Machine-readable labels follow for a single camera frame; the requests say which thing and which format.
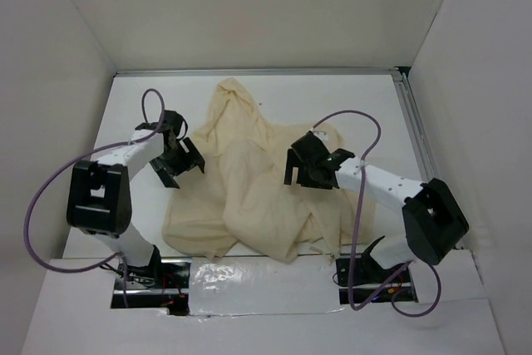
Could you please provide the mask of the cream yellow jacket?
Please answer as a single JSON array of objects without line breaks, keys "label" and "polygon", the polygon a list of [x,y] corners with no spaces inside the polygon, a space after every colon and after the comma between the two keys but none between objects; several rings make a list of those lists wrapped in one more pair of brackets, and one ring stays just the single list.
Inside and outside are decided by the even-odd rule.
[{"label": "cream yellow jacket", "polygon": [[297,245],[323,240],[339,254],[352,242],[358,194],[285,185],[287,150],[307,124],[268,122],[234,78],[221,81],[206,122],[192,134],[203,171],[180,177],[162,227],[162,239],[182,254],[225,256],[237,243],[291,262]]}]

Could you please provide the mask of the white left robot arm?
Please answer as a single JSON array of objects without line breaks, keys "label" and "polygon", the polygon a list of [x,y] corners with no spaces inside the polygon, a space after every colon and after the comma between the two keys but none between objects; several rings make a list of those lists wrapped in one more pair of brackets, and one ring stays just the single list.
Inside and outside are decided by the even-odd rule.
[{"label": "white left robot arm", "polygon": [[131,222],[130,182],[151,168],[167,189],[179,189],[175,178],[205,161],[185,134],[188,124],[176,111],[163,111],[162,125],[143,122],[131,143],[96,160],[81,160],[72,167],[67,223],[83,234],[94,236],[111,251],[125,256],[129,275],[147,288],[164,278],[160,251],[142,237]]}]

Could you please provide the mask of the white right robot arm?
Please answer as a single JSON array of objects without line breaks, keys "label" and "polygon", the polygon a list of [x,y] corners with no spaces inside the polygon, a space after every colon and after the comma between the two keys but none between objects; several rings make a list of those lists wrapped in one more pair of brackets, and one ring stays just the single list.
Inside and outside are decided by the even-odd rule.
[{"label": "white right robot arm", "polygon": [[387,279],[399,266],[420,260],[438,265],[470,226],[448,185],[437,178],[410,180],[368,165],[351,151],[328,150],[311,131],[292,143],[284,183],[307,188],[356,191],[400,216],[405,233],[371,243],[356,268],[372,282]]}]

